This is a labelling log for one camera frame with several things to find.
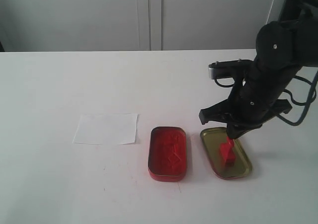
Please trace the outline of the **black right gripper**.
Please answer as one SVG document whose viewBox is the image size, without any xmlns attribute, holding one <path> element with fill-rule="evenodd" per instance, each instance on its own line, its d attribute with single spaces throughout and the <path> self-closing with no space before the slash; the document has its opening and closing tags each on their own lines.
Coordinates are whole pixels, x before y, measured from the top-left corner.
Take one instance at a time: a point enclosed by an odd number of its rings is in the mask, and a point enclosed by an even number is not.
<svg viewBox="0 0 318 224">
<path fill-rule="evenodd" d="M 287 114 L 292 106 L 287 99 L 279 99 L 292 80 L 292 67 L 270 69 L 259 60 L 234 79 L 227 99 L 199 112 L 202 124 L 210 121 L 225 123 L 230 139 L 259 129 L 276 115 Z"/>
</svg>

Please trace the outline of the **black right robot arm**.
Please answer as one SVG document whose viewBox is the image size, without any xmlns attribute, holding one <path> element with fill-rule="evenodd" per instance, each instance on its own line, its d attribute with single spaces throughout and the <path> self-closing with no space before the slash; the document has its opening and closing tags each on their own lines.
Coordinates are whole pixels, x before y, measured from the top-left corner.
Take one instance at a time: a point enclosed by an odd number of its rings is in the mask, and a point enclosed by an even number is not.
<svg viewBox="0 0 318 224">
<path fill-rule="evenodd" d="M 279 20 L 258 32 L 254 60 L 208 66 L 215 82 L 225 78 L 234 82 L 226 100 L 199 112 L 202 124 L 225 123 L 227 136 L 237 139 L 274 117 L 284 120 L 296 102 L 280 95 L 301 68 L 318 65 L 318 19 L 312 13 L 317 5 L 317 0 L 287 0 Z"/>
</svg>

